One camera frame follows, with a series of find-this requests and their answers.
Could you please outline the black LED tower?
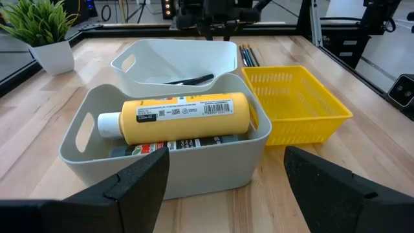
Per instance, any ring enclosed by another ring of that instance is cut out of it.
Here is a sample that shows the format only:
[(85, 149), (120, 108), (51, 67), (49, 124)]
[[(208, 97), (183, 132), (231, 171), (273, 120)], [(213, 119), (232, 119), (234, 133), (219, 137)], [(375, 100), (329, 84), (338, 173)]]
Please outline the black LED tower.
[(163, 19), (172, 19), (175, 15), (174, 0), (161, 0)]

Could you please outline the green plant white pot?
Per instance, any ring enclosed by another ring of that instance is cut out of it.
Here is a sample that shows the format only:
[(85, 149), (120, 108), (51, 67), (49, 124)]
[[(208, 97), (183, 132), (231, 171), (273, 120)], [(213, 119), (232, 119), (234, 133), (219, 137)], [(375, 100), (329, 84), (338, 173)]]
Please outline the green plant white pot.
[(29, 52), (51, 76), (74, 70), (74, 56), (66, 39), (79, 13), (64, 9), (64, 0), (20, 0), (3, 8), (8, 25), (0, 27), (26, 43)]

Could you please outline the black paint bottle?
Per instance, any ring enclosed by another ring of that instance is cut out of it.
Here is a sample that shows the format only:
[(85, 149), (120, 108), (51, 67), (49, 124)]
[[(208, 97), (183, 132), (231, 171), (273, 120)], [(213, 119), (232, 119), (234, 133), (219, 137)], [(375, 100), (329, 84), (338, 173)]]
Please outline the black paint bottle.
[(110, 151), (110, 158), (125, 157), (131, 155), (147, 155), (160, 148), (167, 147), (170, 151), (186, 150), (189, 148), (200, 148), (203, 146), (226, 144), (237, 142), (239, 139), (235, 135), (223, 135), (215, 137), (203, 137), (198, 139), (185, 139), (169, 142), (154, 142), (150, 144), (139, 144), (135, 146), (120, 146)]

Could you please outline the black silver ferrule paintbrush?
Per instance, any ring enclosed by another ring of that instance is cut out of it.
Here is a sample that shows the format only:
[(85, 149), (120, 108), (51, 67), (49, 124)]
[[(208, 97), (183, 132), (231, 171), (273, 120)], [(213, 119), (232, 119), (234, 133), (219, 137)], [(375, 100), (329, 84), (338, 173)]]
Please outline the black silver ferrule paintbrush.
[(213, 78), (214, 78), (213, 74), (207, 74), (207, 75), (200, 76), (200, 77), (197, 77), (197, 78), (169, 82), (169, 83), (166, 83), (166, 85), (197, 85), (199, 83), (203, 83), (203, 82), (211, 80)]

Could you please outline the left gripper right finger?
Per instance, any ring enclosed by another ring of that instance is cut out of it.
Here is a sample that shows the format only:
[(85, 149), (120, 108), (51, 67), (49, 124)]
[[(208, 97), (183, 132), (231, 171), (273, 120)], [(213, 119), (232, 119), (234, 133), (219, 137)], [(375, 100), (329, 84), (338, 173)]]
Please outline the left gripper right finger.
[(295, 146), (283, 162), (311, 233), (414, 233), (414, 197)]

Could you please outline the light grey plastic bin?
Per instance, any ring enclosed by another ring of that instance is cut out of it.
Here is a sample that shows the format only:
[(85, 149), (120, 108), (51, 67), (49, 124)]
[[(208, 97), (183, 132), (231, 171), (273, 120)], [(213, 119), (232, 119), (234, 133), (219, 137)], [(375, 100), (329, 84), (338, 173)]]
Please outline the light grey plastic bin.
[[(257, 115), (257, 127), (249, 127), (237, 142), (172, 151), (165, 199), (228, 190), (250, 182), (272, 131), (272, 124), (253, 93), (242, 78), (226, 73), (216, 77), (209, 88), (197, 90), (192, 87), (188, 94), (234, 92), (243, 93), (248, 99)], [(101, 113), (119, 112), (128, 100), (132, 100), (132, 96), (111, 84), (91, 89), (63, 138), (59, 157), (87, 186), (99, 183), (139, 160), (136, 155), (111, 158), (110, 151), (124, 146), (125, 140), (105, 139), (96, 128), (91, 131), (84, 151), (76, 147), (76, 136), (86, 115), (96, 120)]]

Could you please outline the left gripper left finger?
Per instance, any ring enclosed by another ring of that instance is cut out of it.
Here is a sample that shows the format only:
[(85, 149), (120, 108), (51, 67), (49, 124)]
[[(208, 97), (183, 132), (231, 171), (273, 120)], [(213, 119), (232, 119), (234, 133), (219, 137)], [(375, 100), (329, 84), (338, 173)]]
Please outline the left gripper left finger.
[(152, 233), (168, 173), (163, 147), (63, 200), (0, 200), (0, 233)]

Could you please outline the black control box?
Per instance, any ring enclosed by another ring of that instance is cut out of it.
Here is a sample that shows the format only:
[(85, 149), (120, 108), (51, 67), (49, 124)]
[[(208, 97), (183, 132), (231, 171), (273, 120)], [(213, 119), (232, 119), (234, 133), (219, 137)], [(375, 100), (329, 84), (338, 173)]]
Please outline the black control box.
[(322, 34), (323, 46), (353, 69), (371, 39), (366, 33), (355, 30), (328, 30)]

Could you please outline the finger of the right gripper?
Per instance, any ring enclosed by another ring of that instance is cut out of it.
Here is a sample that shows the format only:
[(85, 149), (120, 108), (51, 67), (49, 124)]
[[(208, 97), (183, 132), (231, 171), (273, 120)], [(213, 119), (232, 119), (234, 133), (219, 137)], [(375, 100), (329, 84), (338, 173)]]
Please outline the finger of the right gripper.
[(223, 26), (223, 40), (229, 41), (231, 35), (234, 33), (235, 30), (235, 23), (234, 22), (227, 22)]
[(203, 35), (207, 41), (212, 41), (212, 30), (209, 23), (199, 22), (199, 33)]

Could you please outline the yellow plastic basket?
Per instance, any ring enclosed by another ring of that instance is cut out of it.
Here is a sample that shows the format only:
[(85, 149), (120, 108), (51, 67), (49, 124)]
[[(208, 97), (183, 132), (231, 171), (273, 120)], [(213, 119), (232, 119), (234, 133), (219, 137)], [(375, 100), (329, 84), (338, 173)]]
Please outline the yellow plastic basket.
[(272, 123), (268, 146), (326, 141), (353, 114), (303, 66), (244, 67)]

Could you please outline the yellow paint bottle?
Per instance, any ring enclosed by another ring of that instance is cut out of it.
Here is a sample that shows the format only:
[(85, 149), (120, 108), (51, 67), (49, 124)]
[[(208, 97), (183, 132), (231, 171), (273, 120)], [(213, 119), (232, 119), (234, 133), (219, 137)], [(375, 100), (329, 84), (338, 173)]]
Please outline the yellow paint bottle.
[(130, 146), (248, 131), (250, 108), (243, 93), (202, 94), (130, 100), (122, 110), (98, 116), (103, 138)]

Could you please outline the black computer case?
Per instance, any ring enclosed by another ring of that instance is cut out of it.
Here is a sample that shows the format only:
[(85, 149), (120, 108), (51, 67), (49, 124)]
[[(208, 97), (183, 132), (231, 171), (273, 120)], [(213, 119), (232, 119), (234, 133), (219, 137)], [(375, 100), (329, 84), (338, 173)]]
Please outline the black computer case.
[(98, 16), (94, 0), (64, 0), (63, 7), (68, 13), (81, 17)]

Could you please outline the blue handle paintbrush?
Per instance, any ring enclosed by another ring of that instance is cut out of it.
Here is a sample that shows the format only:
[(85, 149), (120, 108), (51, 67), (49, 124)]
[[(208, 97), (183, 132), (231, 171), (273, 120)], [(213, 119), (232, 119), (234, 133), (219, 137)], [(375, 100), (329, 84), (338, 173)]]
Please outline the blue handle paintbrush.
[(250, 56), (249, 56), (249, 53), (248, 53), (248, 50), (247, 50), (246, 46), (242, 45), (242, 49), (243, 49), (243, 53), (244, 53), (244, 56), (245, 56), (247, 66), (253, 67), (253, 63), (250, 59)]

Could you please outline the white plastic bin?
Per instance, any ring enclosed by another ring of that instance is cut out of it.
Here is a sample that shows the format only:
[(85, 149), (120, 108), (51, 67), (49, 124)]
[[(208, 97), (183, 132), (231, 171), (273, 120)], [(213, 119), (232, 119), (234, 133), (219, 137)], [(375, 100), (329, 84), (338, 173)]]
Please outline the white plastic bin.
[(142, 98), (203, 91), (215, 79), (196, 85), (173, 85), (212, 74), (235, 71), (237, 45), (229, 41), (140, 39), (112, 62), (123, 93)]

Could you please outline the silver aluminium post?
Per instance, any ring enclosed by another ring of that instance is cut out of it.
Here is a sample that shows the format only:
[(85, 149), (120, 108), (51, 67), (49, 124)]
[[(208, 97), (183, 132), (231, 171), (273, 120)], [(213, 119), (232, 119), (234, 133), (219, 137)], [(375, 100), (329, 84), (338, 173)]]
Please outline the silver aluminium post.
[(312, 32), (312, 43), (316, 47), (323, 46), (323, 36), (321, 33), (320, 17), (318, 15), (318, 4), (317, 0), (310, 0), (310, 23)]

